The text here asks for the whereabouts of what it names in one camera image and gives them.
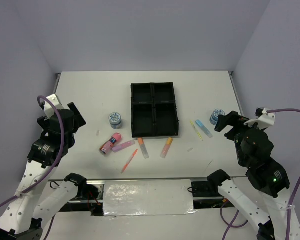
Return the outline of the yellow thin pen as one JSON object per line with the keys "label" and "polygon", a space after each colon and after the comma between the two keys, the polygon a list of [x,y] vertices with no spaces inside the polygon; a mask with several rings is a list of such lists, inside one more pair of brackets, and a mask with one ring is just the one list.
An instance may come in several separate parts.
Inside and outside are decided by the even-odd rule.
{"label": "yellow thin pen", "polygon": [[199,139],[203,142],[203,137],[201,136],[200,132],[198,131],[198,129],[195,127],[194,123],[192,120],[190,120],[190,124],[192,126],[192,128],[194,129],[195,133],[198,135]]}

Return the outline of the orange-red thin pen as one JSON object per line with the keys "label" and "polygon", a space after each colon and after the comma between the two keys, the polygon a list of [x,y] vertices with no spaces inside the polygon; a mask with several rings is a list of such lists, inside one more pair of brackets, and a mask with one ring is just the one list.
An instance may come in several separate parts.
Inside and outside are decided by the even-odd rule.
{"label": "orange-red thin pen", "polygon": [[135,155],[137,154],[138,149],[136,149],[133,154],[129,157],[128,161],[126,162],[126,164],[123,166],[122,170],[121,170],[121,174],[123,174],[125,172],[125,170],[127,169],[127,167],[129,166],[129,164],[131,163],[131,161],[133,160],[133,158],[135,157]]}

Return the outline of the orange-capped clear highlighter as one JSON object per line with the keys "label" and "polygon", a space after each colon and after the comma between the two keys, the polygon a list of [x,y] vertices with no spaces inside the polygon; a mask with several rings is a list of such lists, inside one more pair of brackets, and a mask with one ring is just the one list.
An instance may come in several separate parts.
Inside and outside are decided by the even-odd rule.
{"label": "orange-capped clear highlighter", "polygon": [[138,140],[138,143],[139,143],[141,152],[142,152],[142,154],[143,154],[143,157],[144,157],[145,159],[148,159],[148,158],[149,158],[149,153],[148,153],[148,151],[147,151],[147,148],[146,148],[146,145],[145,145],[145,143],[144,143],[144,140],[143,140],[141,137],[139,137],[137,140]]}

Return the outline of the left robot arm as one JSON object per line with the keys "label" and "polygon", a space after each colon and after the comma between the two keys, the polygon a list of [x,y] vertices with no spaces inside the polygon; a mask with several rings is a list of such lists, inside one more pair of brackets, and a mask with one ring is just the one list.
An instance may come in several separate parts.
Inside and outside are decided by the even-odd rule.
{"label": "left robot arm", "polygon": [[76,173],[70,173],[57,189],[44,201],[41,195],[50,175],[59,166],[75,144],[74,134],[86,125],[86,121],[71,102],[67,109],[59,109],[52,116],[37,119],[43,133],[35,141],[28,155],[26,170],[22,181],[11,200],[6,202],[7,209],[0,217],[0,240],[39,240],[46,225],[72,199],[96,199],[97,187]]}

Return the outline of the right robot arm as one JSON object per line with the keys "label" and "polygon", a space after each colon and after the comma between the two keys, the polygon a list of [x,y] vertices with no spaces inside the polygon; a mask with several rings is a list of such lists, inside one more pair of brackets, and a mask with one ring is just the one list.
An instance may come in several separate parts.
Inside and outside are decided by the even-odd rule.
{"label": "right robot arm", "polygon": [[293,190],[284,167],[271,157],[274,144],[265,130],[276,120],[276,110],[257,109],[256,118],[248,119],[232,111],[219,115],[216,132],[231,130],[224,136],[234,142],[238,164],[247,169],[246,177],[264,202],[263,210],[244,194],[223,170],[208,176],[207,190],[232,203],[257,232],[259,240],[300,240],[300,222],[293,205],[300,177]]}

